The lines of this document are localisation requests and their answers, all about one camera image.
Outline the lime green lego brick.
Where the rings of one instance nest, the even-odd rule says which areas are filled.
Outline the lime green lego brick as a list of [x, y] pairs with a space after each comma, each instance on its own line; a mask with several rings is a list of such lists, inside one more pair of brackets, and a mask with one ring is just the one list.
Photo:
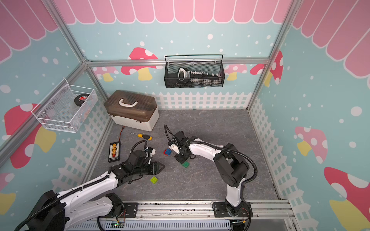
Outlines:
[[156, 184], [156, 183], [158, 182], [158, 179], [157, 179], [155, 176], [153, 176], [153, 177], [150, 179], [150, 181], [151, 181], [153, 184]]

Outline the dark green long lego brick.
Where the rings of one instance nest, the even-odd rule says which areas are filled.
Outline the dark green long lego brick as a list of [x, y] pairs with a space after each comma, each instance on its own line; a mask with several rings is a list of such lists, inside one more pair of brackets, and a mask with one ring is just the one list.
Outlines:
[[189, 167], [189, 165], [190, 165], [190, 163], [189, 163], [189, 162], [187, 162], [187, 161], [186, 161], [186, 162], [184, 162], [184, 163], [182, 164], [182, 166], [183, 166], [183, 167], [185, 167], [185, 168], [188, 168], [188, 167]]

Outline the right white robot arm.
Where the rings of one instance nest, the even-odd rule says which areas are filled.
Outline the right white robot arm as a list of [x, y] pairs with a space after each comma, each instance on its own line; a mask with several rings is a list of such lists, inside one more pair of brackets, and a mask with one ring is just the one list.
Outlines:
[[214, 203], [215, 216], [252, 217], [251, 204], [243, 198], [245, 184], [252, 182], [258, 174], [256, 164], [236, 147], [215, 145], [197, 137], [186, 137], [182, 131], [166, 135], [169, 148], [176, 152], [175, 159], [183, 164], [188, 159], [200, 156], [214, 162], [222, 180], [227, 184], [226, 199]]

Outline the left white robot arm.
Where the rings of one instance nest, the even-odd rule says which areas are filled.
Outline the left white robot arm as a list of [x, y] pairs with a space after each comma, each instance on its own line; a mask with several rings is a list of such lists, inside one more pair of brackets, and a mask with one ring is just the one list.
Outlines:
[[109, 167], [93, 180], [59, 193], [45, 192], [15, 230], [27, 226], [30, 231], [66, 231], [93, 218], [118, 219], [129, 209], [112, 190], [134, 182], [134, 176], [139, 180], [146, 175], [158, 175], [164, 169], [164, 164], [152, 161], [150, 153], [136, 150], [126, 161]]

